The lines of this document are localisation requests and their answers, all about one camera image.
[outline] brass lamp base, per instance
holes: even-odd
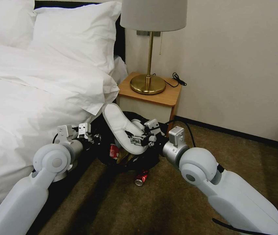
[[[146,87],[145,85],[145,78],[146,75],[141,74],[131,79],[130,81],[131,89],[133,89],[137,93],[145,94],[145,95],[154,95],[154,94],[161,93],[162,91],[165,90],[166,83],[162,78],[157,77],[155,75],[151,75],[151,83],[149,87]]]

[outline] trash bag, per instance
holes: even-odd
[[[133,112],[123,112],[124,115],[130,120],[137,119],[143,125],[148,119],[140,116],[139,114]],[[109,126],[107,125],[103,115],[101,114],[92,123],[91,132],[94,134],[101,135],[100,145],[95,146],[95,152],[97,158],[105,165],[114,168],[119,172],[126,171],[141,171],[148,170],[154,167],[159,162],[159,153],[156,149],[147,148],[147,150],[140,154],[133,156],[129,161],[117,163],[116,159],[110,157],[110,146],[111,144],[116,144],[116,139],[114,134],[111,132]]]

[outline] white bedsheet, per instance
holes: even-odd
[[[114,56],[114,70],[112,73],[112,78],[119,85],[123,80],[128,77],[127,66],[121,57]]]
[[[91,65],[0,46],[0,203],[58,125],[90,121],[118,90]]]

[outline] red soda can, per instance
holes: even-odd
[[[143,170],[141,171],[137,176],[136,176],[136,179],[135,179],[135,184],[137,186],[142,186],[146,180],[146,178],[148,177],[148,173],[149,171],[147,170]]]
[[[113,159],[117,159],[119,155],[119,148],[115,144],[111,144],[109,148],[109,156]]]

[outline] black cable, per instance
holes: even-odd
[[[222,227],[228,228],[230,230],[239,232],[239,233],[246,233],[246,234],[251,234],[251,235],[271,235],[271,234],[267,234],[267,233],[261,233],[261,232],[252,232],[252,231],[247,231],[247,230],[243,230],[243,229],[239,229],[239,228],[235,228],[232,227],[231,225],[225,224],[221,221],[219,221],[218,219],[212,218],[212,221]]]
[[[193,145],[193,147],[196,147],[196,146],[195,146],[195,141],[194,141],[193,134],[192,134],[191,129],[190,129],[190,127],[189,127],[189,125],[188,125],[187,123],[185,123],[185,122],[183,122],[183,121],[180,121],[180,120],[175,120],[175,119],[174,119],[174,120],[170,120],[170,121],[168,121],[168,122],[162,124],[162,126],[163,126],[163,125],[168,125],[169,123],[174,122],[174,121],[182,122],[183,124],[185,124],[185,125],[187,126],[187,128],[188,128],[188,130],[189,130],[189,132],[190,132],[190,136],[191,136],[191,140],[192,140],[192,145]],[[154,127],[154,128],[152,128],[152,129],[150,129],[150,131],[156,130],[156,129],[158,129],[158,128],[159,128],[159,127]]]
[[[168,85],[170,85],[171,87],[177,87],[179,84],[182,85],[182,86],[186,86],[186,85],[187,85],[187,83],[185,83],[183,80],[181,80],[181,79],[179,78],[179,76],[178,76],[178,74],[177,74],[176,72],[174,72],[174,73],[172,74],[172,79],[174,79],[174,80],[176,80],[176,81],[178,82],[176,86],[173,86],[172,84],[166,82],[165,80],[164,80],[164,81],[165,81]]]
[[[58,136],[58,133],[54,136],[53,143],[55,142],[57,136]]]

